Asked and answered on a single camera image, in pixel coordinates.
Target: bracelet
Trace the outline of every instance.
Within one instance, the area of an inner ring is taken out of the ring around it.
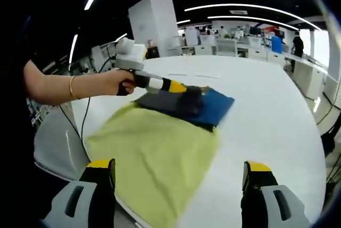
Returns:
[[[74,80],[75,76],[72,76],[70,79],[70,85],[69,85],[69,89],[70,89],[70,94],[71,96],[74,98],[74,100],[79,100],[79,98],[77,98],[74,93],[72,92],[72,81]]]

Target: white round table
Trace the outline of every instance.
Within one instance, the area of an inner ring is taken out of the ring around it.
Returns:
[[[243,58],[203,55],[146,60],[144,70],[187,85],[208,85],[235,98],[218,126],[220,147],[212,166],[177,227],[241,227],[246,160],[268,165],[278,183],[289,187],[303,202],[310,222],[319,217],[326,189],[320,134],[301,93],[280,67]],[[144,89],[137,88],[127,97],[91,98],[84,138],[144,93]],[[72,102],[79,130],[86,105],[87,99]]]

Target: yellow towel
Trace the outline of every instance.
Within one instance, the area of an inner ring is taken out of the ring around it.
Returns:
[[[116,194],[152,227],[172,227],[218,147],[211,133],[135,104],[86,139],[90,159],[116,160]]]

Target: table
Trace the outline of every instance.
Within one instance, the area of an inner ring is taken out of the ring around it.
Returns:
[[[218,126],[220,146],[212,166],[176,227],[241,227],[246,160],[268,165],[278,183],[304,203],[307,218],[314,222],[319,217],[326,189],[320,134],[301,93],[280,67],[228,56],[175,56],[146,60],[145,71],[189,85],[209,85],[236,99]],[[91,98],[84,137],[144,92]],[[72,102],[78,129],[86,105],[86,99]]]

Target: hand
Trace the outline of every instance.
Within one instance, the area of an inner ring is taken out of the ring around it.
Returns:
[[[103,73],[103,76],[105,78],[108,95],[117,95],[121,83],[128,94],[134,92],[134,75],[131,72],[112,69]]]

